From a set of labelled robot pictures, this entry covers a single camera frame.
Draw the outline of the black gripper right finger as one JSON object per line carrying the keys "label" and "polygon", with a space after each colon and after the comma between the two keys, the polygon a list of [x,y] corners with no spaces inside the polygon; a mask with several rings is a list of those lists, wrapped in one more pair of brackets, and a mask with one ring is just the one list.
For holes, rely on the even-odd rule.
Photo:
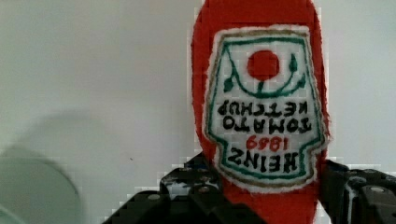
{"label": "black gripper right finger", "polygon": [[326,160],[318,199],[332,224],[396,224],[396,179]]}

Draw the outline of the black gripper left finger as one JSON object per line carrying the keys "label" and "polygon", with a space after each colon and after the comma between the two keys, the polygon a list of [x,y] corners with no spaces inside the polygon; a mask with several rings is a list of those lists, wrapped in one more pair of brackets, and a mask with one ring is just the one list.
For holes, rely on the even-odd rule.
{"label": "black gripper left finger", "polygon": [[219,173],[198,154],[160,181],[160,189],[136,193],[103,224],[265,224],[243,203],[223,194]]}

